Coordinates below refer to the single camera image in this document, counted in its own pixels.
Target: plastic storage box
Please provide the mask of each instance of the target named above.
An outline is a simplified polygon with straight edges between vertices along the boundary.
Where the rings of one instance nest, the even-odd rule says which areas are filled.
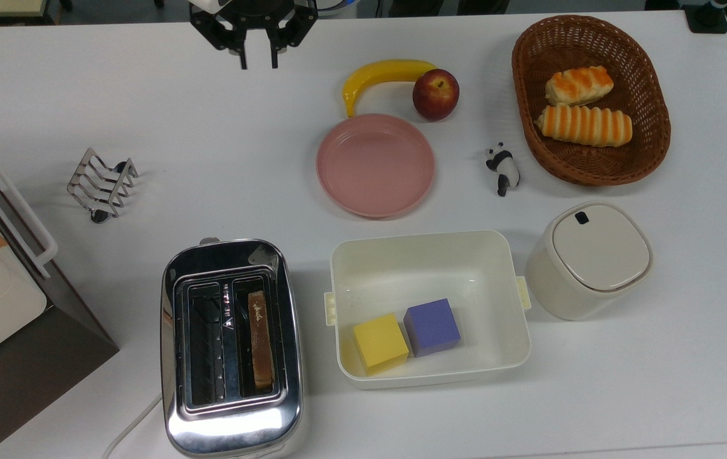
[[[652,246],[619,207],[590,201],[556,217],[527,261],[530,291],[553,316],[580,320],[637,287]]]
[[[515,276],[508,241],[496,231],[348,241],[332,253],[331,274],[326,325],[335,327],[340,370],[358,389],[468,381],[518,366],[529,355],[527,288]],[[459,327],[457,346],[367,377],[352,328],[384,314],[403,317],[407,308],[442,298]]]

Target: yellow cube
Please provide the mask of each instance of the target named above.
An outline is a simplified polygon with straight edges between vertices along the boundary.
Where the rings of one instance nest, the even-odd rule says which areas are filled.
[[[366,375],[374,375],[406,363],[409,348],[394,314],[355,325],[352,330]]]

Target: bread roll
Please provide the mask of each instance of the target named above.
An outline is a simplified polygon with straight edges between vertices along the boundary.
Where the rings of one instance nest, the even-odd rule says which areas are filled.
[[[596,147],[619,147],[632,140],[632,120],[609,108],[546,107],[536,120],[544,136]]]
[[[604,67],[570,69],[553,73],[544,85],[550,105],[586,105],[598,101],[613,89],[613,80]]]
[[[270,347],[264,291],[253,291],[247,295],[247,312],[250,316],[250,353],[256,390],[270,392],[273,389],[273,351]]]

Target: red apple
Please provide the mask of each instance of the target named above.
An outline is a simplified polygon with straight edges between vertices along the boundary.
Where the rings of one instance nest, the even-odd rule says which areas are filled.
[[[440,121],[457,107],[457,79],[443,69],[428,70],[415,82],[412,101],[422,117],[428,121]]]

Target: white cable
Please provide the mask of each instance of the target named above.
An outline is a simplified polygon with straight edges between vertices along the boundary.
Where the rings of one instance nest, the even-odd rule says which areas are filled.
[[[121,442],[122,439],[124,439],[129,433],[131,433],[131,430],[134,430],[134,427],[136,427],[137,424],[142,422],[142,420],[145,419],[145,416],[148,416],[148,413],[150,413],[151,410],[154,409],[154,407],[157,406],[157,404],[159,404],[159,402],[161,400],[162,400],[162,394],[157,395],[157,398],[154,398],[154,400],[151,401],[150,404],[148,404],[148,407],[143,412],[141,412],[140,415],[137,416],[136,419],[133,422],[131,422],[131,424],[129,424],[128,427],[125,428],[125,430],[123,430],[122,432],[119,433],[119,435],[117,435],[117,438],[114,439],[113,442],[111,442],[111,444],[109,445],[106,452],[103,453],[102,459],[108,459],[108,457],[111,456],[113,449],[117,447],[119,442]]]

